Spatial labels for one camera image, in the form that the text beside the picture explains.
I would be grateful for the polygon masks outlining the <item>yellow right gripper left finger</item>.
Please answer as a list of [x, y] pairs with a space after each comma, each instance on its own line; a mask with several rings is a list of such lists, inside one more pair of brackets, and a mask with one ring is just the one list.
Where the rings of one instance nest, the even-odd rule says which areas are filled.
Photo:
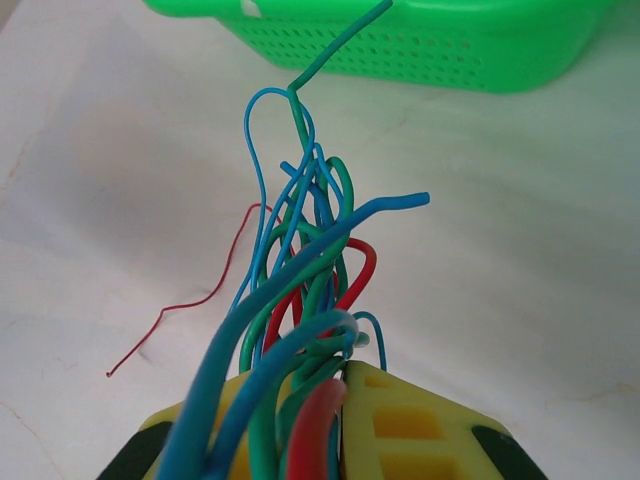
[[[344, 480], [341, 367], [305, 381], [284, 377], [259, 406], [237, 447], [226, 480]], [[183, 405], [147, 418], [102, 471], [102, 480], [156, 480], [164, 446]]]

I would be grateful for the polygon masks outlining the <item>green plastic basket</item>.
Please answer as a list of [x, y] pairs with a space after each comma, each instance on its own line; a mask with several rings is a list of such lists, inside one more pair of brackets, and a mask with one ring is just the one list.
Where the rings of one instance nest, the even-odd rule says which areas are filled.
[[350, 26], [323, 71], [490, 93], [562, 75], [616, 0], [143, 0], [212, 18], [280, 68], [303, 70]]

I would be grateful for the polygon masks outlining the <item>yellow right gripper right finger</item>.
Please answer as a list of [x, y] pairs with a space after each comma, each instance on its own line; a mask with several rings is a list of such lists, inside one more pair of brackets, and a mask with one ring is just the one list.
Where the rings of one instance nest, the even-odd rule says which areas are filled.
[[345, 382], [344, 480], [549, 480], [482, 413], [362, 361]]

